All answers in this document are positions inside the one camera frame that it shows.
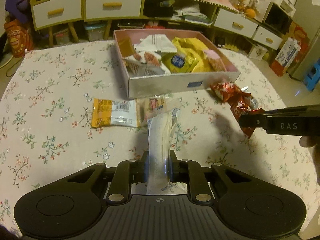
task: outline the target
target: yellow handle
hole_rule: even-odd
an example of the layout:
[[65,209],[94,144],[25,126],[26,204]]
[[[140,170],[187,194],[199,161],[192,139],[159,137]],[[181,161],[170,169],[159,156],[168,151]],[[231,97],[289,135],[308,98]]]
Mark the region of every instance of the yellow handle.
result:
[[121,2],[106,2],[103,4],[103,7],[121,7]]
[[243,29],[243,28],[244,28],[244,26],[241,25],[241,24],[239,24],[239,23],[233,23],[233,26],[234,26],[234,27],[237,27],[237,28],[240,28],[240,29]]
[[266,41],[267,41],[267,42],[270,42],[270,43],[273,43],[273,40],[270,39],[270,38],[267,38]]
[[59,14],[59,13],[63,13],[63,11],[64,11],[64,8],[56,9],[56,10],[48,12],[48,16],[52,16],[52,15],[56,15],[56,14]]

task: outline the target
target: floral print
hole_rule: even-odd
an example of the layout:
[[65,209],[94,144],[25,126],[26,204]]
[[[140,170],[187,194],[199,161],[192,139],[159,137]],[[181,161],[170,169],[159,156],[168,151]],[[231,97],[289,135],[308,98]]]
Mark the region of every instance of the floral print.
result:
[[[285,105],[268,80],[245,56],[222,52],[241,71],[265,109]],[[142,157],[148,129],[91,128],[94,98],[126,100],[113,41],[98,41],[28,52],[0,102],[0,221],[18,232],[12,212],[16,201],[39,188],[95,163],[115,167]],[[228,104],[210,91],[164,95],[181,102],[171,149],[178,159],[210,167],[220,162],[299,195],[308,225],[320,204],[320,187],[308,149],[299,138],[256,129],[248,140]],[[175,191],[169,185],[167,191]]]

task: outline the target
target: clear plastic container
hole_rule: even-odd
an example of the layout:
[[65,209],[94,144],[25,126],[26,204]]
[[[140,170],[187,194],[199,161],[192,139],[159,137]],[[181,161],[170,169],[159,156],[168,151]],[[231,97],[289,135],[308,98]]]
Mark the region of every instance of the clear plastic container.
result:
[[69,29],[63,29],[61,31],[58,31],[54,33],[54,37],[56,39],[56,42],[58,45],[64,45],[70,42],[69,38]]
[[103,40],[105,31],[105,23],[84,24],[84,28],[87,31],[89,41]]

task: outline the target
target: floor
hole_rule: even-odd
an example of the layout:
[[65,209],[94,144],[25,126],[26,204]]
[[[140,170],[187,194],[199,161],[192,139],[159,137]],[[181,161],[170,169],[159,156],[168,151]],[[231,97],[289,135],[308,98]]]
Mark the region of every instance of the floor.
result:
[[[5,56],[4,60],[0,62],[0,66],[2,66],[8,59],[10,59],[10,55]],[[21,61],[22,59],[13,58],[7,65],[0,68],[0,97],[2,97],[8,83],[11,80],[11,78],[6,76],[6,73],[8,76],[14,74]],[[270,81],[279,96],[282,98],[283,102],[288,107],[320,104],[320,84],[318,84],[313,92],[309,92],[303,83],[290,79],[288,75],[278,77],[269,68],[267,62],[258,60],[252,61]],[[320,208],[318,209],[307,229],[301,233],[300,237],[302,239],[310,239],[320,235],[320,225],[318,225],[319,216]]]

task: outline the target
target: blue label on box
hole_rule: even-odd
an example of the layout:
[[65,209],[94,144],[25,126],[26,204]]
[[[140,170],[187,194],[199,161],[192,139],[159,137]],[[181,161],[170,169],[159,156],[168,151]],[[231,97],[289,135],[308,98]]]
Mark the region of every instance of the blue label on box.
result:
[[185,62],[186,61],[184,60],[184,58],[179,56],[179,55],[177,55],[177,54],[174,55],[172,57],[172,59],[171,59],[172,65],[174,65],[174,66],[176,66],[178,68],[182,68]]
[[202,81],[199,82],[190,82],[187,86],[187,88],[196,88],[196,87],[200,87],[202,84]]

